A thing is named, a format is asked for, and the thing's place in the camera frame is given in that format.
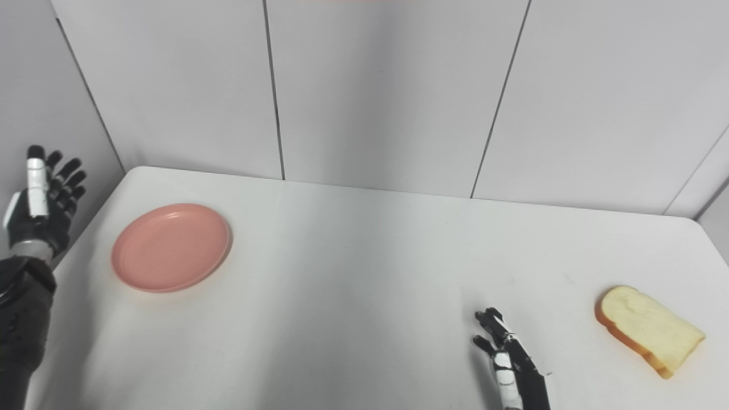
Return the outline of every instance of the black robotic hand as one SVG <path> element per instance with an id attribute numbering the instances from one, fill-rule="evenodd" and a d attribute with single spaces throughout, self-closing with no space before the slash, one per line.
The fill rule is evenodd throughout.
<path id="1" fill-rule="evenodd" d="M 86 173 L 79 171 L 81 161 L 74 158 L 54 176 L 62 157 L 54 151 L 46 158 L 39 145 L 28 148 L 28 187 L 13 196 L 4 221 L 11 249 L 43 241 L 52 258 L 68 249 L 71 219 L 86 193 L 79 186 Z"/>
<path id="2" fill-rule="evenodd" d="M 476 320 L 493 343 L 474 336 L 473 343 L 491 358 L 504 410 L 550 410 L 545 377 L 496 308 L 476 312 Z"/>

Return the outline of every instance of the white partition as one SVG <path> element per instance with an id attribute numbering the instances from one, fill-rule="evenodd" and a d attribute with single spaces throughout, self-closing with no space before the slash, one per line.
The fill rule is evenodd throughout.
<path id="1" fill-rule="evenodd" d="M 723 0 L 533 1 L 475 197 L 665 212 L 729 124 L 727 16 Z"/>
<path id="2" fill-rule="evenodd" d="M 281 178 L 261 0 L 53 0 L 122 162 Z"/>
<path id="3" fill-rule="evenodd" d="M 71 226 L 73 239 L 123 177 L 45 0 L 0 1 L 0 141 L 0 214 L 11 195 L 26 186 L 28 145 L 82 159 L 87 193 Z M 0 259 L 6 251 L 6 233 L 0 230 Z"/>
<path id="4" fill-rule="evenodd" d="M 269 1 L 286 178 L 470 195 L 525 9 Z"/>

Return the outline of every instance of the panel seam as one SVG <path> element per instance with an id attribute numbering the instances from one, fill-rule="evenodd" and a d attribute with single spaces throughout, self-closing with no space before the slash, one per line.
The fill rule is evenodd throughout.
<path id="1" fill-rule="evenodd" d="M 486 145 L 483 147 L 483 154 L 481 154 L 481 162 L 478 164 L 478 171 L 476 171 L 476 180 L 473 182 L 473 188 L 471 189 L 471 196 L 476 192 L 476 185 L 478 185 L 478 177 L 481 175 L 481 169 L 483 168 L 483 161 L 486 158 L 486 151 L 491 144 L 491 137 L 494 135 L 494 126 L 496 125 L 496 117 L 499 116 L 499 109 L 501 109 L 502 101 L 504 100 L 504 93 L 506 92 L 506 85 L 509 82 L 509 76 L 511 75 L 511 68 L 514 66 L 514 60 L 516 59 L 516 51 L 519 48 L 519 42 L 521 42 L 521 34 L 524 32 L 524 26 L 526 25 L 526 17 L 529 15 L 529 8 L 531 7 L 531 0 L 526 3 L 526 9 L 524 11 L 524 17 L 521 20 L 521 26 L 519 27 L 519 34 L 516 36 L 516 43 L 514 44 L 514 51 L 511 54 L 511 60 L 509 61 L 509 67 L 506 70 L 506 77 L 504 77 L 504 84 L 502 85 L 501 94 L 499 94 L 499 101 L 496 103 L 496 111 L 494 111 L 494 118 L 491 121 L 491 127 L 488 130 L 488 136 L 486 137 Z"/>
<path id="2" fill-rule="evenodd" d="M 273 51 L 271 48 L 271 32 L 268 24 L 268 4 L 263 3 L 263 20 L 266 27 L 266 47 L 268 48 L 268 68 L 271 75 L 271 90 L 273 92 L 273 113 L 276 117 L 276 138 L 278 140 L 278 160 L 281 161 L 281 179 L 286 180 L 286 169 L 284 167 L 284 146 L 281 143 L 281 120 L 278 116 L 278 94 L 276 92 L 276 75 L 273 72 Z"/>
<path id="3" fill-rule="evenodd" d="M 117 151 L 117 147 L 114 145 L 112 136 L 109 135 L 109 129 L 106 127 L 106 123 L 104 122 L 104 119 L 101 116 L 101 111 L 99 111 L 96 100 L 93 98 L 93 93 L 91 93 L 91 88 L 89 88 L 89 84 L 86 81 L 86 76 L 84 75 L 84 72 L 81 71 L 81 66 L 79 65 L 78 59 L 76 58 L 76 53 L 74 53 L 73 47 L 71 47 L 69 37 L 66 35 L 66 30 L 63 28 L 61 19 L 56 17 L 55 22 L 58 24 L 58 28 L 61 30 L 61 35 L 63 36 L 63 40 L 66 42 L 66 47 L 69 49 L 69 53 L 71 53 L 71 58 L 74 59 L 74 64 L 76 65 L 76 70 L 79 72 L 79 75 L 81 76 L 81 81 L 83 81 L 83 83 L 84 83 L 84 88 L 86 88 L 86 94 L 88 94 L 89 98 L 91 99 L 91 104 L 93 105 L 94 111 L 96 111 L 96 117 L 98 117 L 98 120 L 101 122 L 101 127 L 104 129 L 104 135 L 106 136 L 106 140 L 109 142 L 109 145 L 111 145 L 111 147 L 112 147 L 112 151 L 114 152 L 114 157 L 117 159 L 117 162 L 119 163 L 119 167 L 122 169 L 122 172 L 124 172 L 124 174 L 126 174 L 127 171 L 124 168 L 124 163 L 122 163 L 122 158 L 119 156 L 119 152 Z"/>
<path id="4" fill-rule="evenodd" d="M 703 163 L 706 162 L 706 159 L 714 151 L 714 148 L 716 148 L 717 145 L 719 144 L 719 142 L 722 140 L 722 138 L 724 138 L 724 135 L 727 133 L 727 130 L 729 130 L 729 124 L 727 124 L 727 126 L 724 127 L 724 131 L 722 131 L 719 134 L 719 138 L 717 138 L 716 141 L 714 141 L 714 143 L 712 144 L 711 148 L 709 148 L 709 150 L 706 151 L 706 154 L 701 159 L 701 162 L 698 163 L 698 165 L 693 170 L 693 172 L 691 173 L 691 175 L 688 177 L 688 179 L 686 179 L 686 182 L 684 182 L 684 184 L 681 185 L 681 188 L 679 189 L 678 193 L 676 193 L 676 195 L 674 196 L 674 198 L 671 199 L 671 202 L 668 203 L 668 206 L 663 210 L 663 213 L 662 213 L 663 215 L 665 215 L 668 212 L 668 210 L 671 208 L 671 206 L 673 206 L 674 202 L 676 202 L 676 200 L 678 199 L 678 197 L 681 196 L 681 193 L 688 186 L 689 182 L 691 182 L 691 180 L 696 175 L 696 173 L 698 172 L 698 170 L 701 168 L 701 166 L 703 165 Z M 701 211 L 699 211 L 699 213 L 696 216 L 694 216 L 694 218 L 695 219 L 698 219 L 701 216 L 701 214 L 703 214 L 706 211 L 706 208 L 708 208 L 709 205 L 711 205 L 711 203 L 714 202 L 714 199 L 715 199 L 715 196 L 712 196 L 709 199 L 709 202 L 704 205 L 704 207 L 701 209 Z"/>

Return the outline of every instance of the table surface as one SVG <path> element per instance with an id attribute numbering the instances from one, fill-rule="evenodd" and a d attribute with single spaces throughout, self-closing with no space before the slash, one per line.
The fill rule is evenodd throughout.
<path id="1" fill-rule="evenodd" d="M 195 202 L 233 231 L 188 290 L 121 283 L 109 254 L 158 206 Z M 496 306 L 556 409 L 720 409 L 729 268 L 691 220 L 141 167 L 56 270 L 28 408 L 491 409 L 473 313 Z M 626 284 L 706 340 L 661 379 L 593 316 Z"/>

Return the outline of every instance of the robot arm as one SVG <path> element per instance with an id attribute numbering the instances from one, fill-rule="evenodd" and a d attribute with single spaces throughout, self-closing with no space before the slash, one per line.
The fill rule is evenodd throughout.
<path id="1" fill-rule="evenodd" d="M 476 312 L 476 320 L 494 341 L 473 337 L 473 343 L 493 362 L 504 410 L 550 410 L 545 378 L 516 335 L 504 324 L 501 312 L 491 307 Z"/>
<path id="2" fill-rule="evenodd" d="M 69 228 L 86 177 L 81 161 L 61 161 L 42 147 L 28 149 L 28 188 L 13 195 L 3 225 L 12 257 L 0 260 L 0 403 L 22 410 L 32 373 L 40 365 L 56 283 L 50 261 L 69 245 Z"/>

